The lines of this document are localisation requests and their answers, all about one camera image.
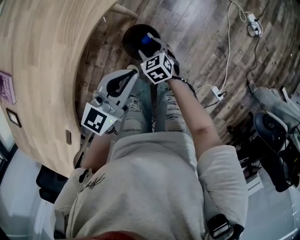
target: person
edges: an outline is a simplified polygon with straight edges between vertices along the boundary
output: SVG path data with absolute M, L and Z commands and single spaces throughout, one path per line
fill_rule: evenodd
M 245 226 L 246 181 L 233 146 L 187 85 L 157 86 L 152 131 L 149 85 L 138 79 L 107 162 L 112 135 L 95 136 L 54 204 L 55 230 L 78 240 L 202 240 L 208 193 Z

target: wooden panel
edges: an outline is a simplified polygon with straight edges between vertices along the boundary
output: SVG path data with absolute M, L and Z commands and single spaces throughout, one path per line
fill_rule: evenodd
M 259 16 L 268 0 L 238 2 L 245 11 Z M 180 62 L 181 75 L 197 88 L 205 83 L 220 87 L 224 80 L 229 3 L 220 0 L 123 0 L 120 4 L 138 13 L 136 23 L 149 24 L 159 31 L 173 48 Z M 79 73 L 79 78 L 91 83 L 87 95 L 105 74 L 126 67 L 128 62 L 140 63 L 130 60 L 121 45 L 124 31 L 135 22 L 111 13 L 108 17 L 105 27 L 95 32 L 96 36 L 103 37 L 105 45 L 96 44 L 90 50 L 93 55 L 83 61 L 90 63 L 96 59 L 89 69 L 93 74 Z M 225 143 L 231 138 L 226 130 L 228 125 L 236 125 L 248 117 L 249 111 L 259 110 L 258 103 L 248 92 L 245 77 L 254 63 L 256 39 L 248 36 L 247 23 L 240 20 L 236 6 L 231 9 L 230 20 L 232 57 L 225 86 L 228 95 L 217 105 L 207 108 Z M 257 86 L 277 90 L 284 85 L 288 93 L 292 93 L 300 82 L 300 4 L 295 0 L 270 1 L 261 23 L 264 34 L 257 48 L 258 67 L 249 79 Z M 117 27 L 120 32 L 110 30 Z M 216 102 L 209 88 L 201 89 L 198 97 L 203 105 Z
M 9 0 L 0 16 L 0 70 L 13 76 L 18 147 L 69 176 L 80 148 L 75 76 L 91 32 L 115 0 Z M 66 142 L 66 130 L 72 144 Z

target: wooden floor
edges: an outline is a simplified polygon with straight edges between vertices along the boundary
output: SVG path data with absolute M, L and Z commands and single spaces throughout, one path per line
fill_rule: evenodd
M 238 0 L 244 11 L 259 16 L 267 0 Z M 76 79 L 77 115 L 80 119 L 86 101 L 101 78 L 123 69 L 131 58 L 122 48 L 125 31 L 144 23 L 157 29 L 174 50 L 181 75 L 197 88 L 205 83 L 221 87 L 228 56 L 227 9 L 229 0 L 123 0 L 121 5 L 135 11 L 138 19 L 108 13 L 83 52 Z M 247 34 L 247 23 L 239 18 L 236 6 L 230 12 L 231 60 L 225 90 L 227 96 L 207 108 L 224 140 L 230 139 L 226 127 L 240 123 L 249 111 L 259 110 L 246 86 L 245 72 L 254 63 L 255 38 Z M 263 37 L 257 47 L 258 67 L 249 75 L 256 86 L 293 93 L 300 81 L 300 4 L 296 0 L 270 0 L 261 17 Z M 198 98 L 203 105 L 216 102 L 209 88 Z

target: ripped jeans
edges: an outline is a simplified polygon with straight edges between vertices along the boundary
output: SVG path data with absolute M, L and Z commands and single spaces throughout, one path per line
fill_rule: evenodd
M 151 92 L 148 83 L 138 79 L 127 100 L 128 112 L 120 126 L 118 139 L 152 133 Z M 176 99 L 166 82 L 157 86 L 157 109 L 154 132 L 183 132 L 191 136 Z

